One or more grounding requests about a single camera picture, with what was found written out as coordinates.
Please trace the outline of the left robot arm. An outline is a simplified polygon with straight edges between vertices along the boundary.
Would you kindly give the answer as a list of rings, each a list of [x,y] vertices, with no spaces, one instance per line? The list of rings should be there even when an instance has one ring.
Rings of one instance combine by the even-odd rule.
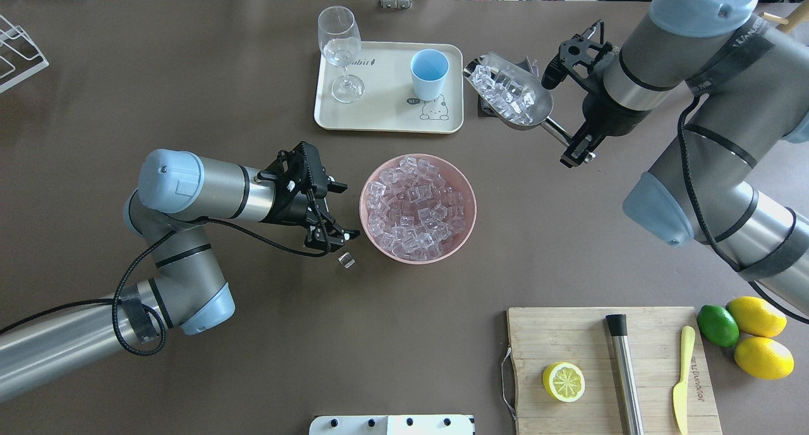
[[[112,295],[64,303],[2,328],[2,401],[116,352],[157,354],[175,326],[194,335],[225,322],[234,300],[205,225],[253,238],[237,221],[301,227],[304,249],[295,254],[322,257],[360,236],[327,207],[327,195],[346,189],[306,142],[280,150],[265,169],[153,150],[123,210],[147,248]]]

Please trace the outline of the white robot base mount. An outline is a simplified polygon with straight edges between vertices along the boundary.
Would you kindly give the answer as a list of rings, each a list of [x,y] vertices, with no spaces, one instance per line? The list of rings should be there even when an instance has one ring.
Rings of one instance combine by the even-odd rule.
[[[310,424],[309,434],[475,434],[471,415],[322,415]]]

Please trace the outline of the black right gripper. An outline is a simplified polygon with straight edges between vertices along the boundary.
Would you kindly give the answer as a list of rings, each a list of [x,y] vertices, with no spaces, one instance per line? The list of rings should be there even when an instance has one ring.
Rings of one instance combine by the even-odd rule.
[[[542,75],[542,86],[555,89],[567,76],[588,92],[583,101],[585,121],[572,137],[564,137],[567,148],[561,164],[572,169],[594,158],[594,150],[606,137],[632,132],[645,113],[621,106],[604,87],[609,63],[617,60],[616,47],[604,41],[604,21],[599,18],[580,34],[560,44]]]

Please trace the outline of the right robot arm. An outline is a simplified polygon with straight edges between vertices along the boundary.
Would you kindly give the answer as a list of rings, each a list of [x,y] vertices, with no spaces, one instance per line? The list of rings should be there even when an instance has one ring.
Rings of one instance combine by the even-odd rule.
[[[757,1],[652,0],[619,48],[590,34],[562,43],[542,84],[570,76],[587,91],[583,126],[564,139],[561,163],[572,168],[685,83],[693,98],[676,138],[624,200],[625,215],[670,245],[710,246],[806,322],[807,218],[746,178],[778,141],[807,141],[807,48],[754,15]]]

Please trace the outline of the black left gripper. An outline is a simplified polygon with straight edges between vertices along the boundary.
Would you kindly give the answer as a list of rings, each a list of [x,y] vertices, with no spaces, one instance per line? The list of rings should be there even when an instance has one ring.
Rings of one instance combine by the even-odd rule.
[[[360,230],[336,225],[327,209],[327,194],[343,193],[348,187],[327,174],[316,146],[301,142],[289,152],[280,150],[275,161],[255,175],[255,181],[275,188],[263,222],[306,227],[307,248],[332,253],[361,236]]]

